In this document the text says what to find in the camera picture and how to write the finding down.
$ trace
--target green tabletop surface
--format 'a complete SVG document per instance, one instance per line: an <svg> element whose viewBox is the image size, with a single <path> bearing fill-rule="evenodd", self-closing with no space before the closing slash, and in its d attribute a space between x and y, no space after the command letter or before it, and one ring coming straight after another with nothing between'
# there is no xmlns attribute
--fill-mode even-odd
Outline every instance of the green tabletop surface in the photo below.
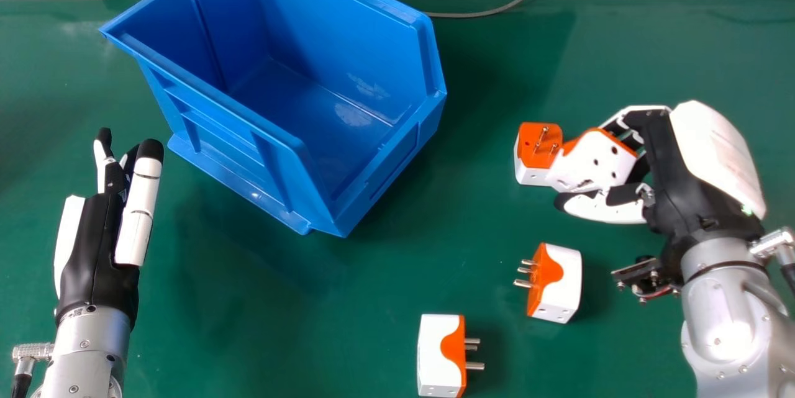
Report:
<svg viewBox="0 0 795 398"><path fill-rule="evenodd" d="M97 129L117 152L170 137L134 59L97 32L137 1L0 1L0 355L54 337L57 227L65 197L96 190ZM629 104L699 99L746 137L766 226L793 225L795 0L528 0L434 26L439 132L347 239L301 237L167 152L125 396L415 396L423 313L463 314L482 339L465 396L695 396L679 299L640 307L611 282L663 237L556 211L552 189L514 180L514 139L522 121L575 137ZM526 317L512 285L540 242L582 252L568 325Z"/></svg>

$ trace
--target storage bin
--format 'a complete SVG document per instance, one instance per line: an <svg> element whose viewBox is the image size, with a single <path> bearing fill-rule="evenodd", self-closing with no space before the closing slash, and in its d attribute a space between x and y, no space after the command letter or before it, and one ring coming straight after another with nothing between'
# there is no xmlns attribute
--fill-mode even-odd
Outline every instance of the storage bin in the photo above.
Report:
<svg viewBox="0 0 795 398"><path fill-rule="evenodd" d="M301 234L347 236L447 95L430 19L396 0L142 0L101 31L168 147Z"/></svg>

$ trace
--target power cord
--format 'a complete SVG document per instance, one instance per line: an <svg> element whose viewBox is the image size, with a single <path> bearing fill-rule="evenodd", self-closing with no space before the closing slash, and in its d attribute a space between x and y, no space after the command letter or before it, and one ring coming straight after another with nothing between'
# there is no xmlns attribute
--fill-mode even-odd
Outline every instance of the power cord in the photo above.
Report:
<svg viewBox="0 0 795 398"><path fill-rule="evenodd" d="M512 0L502 7L492 8L485 11L473 11L472 13L437 13L435 11L425 11L431 18L449 18L449 19L472 19L483 18L484 16L492 16L492 14L503 13L503 11L511 10L516 5L522 4L524 0Z"/></svg>

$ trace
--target robotic arm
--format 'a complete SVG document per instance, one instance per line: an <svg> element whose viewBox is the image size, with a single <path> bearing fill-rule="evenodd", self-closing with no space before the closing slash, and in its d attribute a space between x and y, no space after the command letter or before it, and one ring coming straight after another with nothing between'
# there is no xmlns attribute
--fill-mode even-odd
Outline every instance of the robotic arm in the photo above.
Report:
<svg viewBox="0 0 795 398"><path fill-rule="evenodd" d="M117 161L111 130L99 131L98 192L68 197L58 229L56 341L14 347L11 398L26 397L37 361L49 364L35 398L122 398L163 155L159 141L144 140Z"/></svg>
<svg viewBox="0 0 795 398"><path fill-rule="evenodd" d="M574 177L569 186L593 188L557 186L556 207L601 222L646 223L666 237L659 257L639 257L613 278L641 304L665 294L682 297L682 348L699 397L795 396L795 324L766 270L777 256L795 291L793 231L765 235L766 205L743 137L697 101L673 111L628 107L599 132L605 135L600 146L566 173ZM563 144L568 154L556 154L535 185L560 177L558 159L576 156L582 138ZM619 160L622 152L634 158L631 167ZM588 183L605 173L616 176ZM643 182L647 174L653 186Z"/></svg>

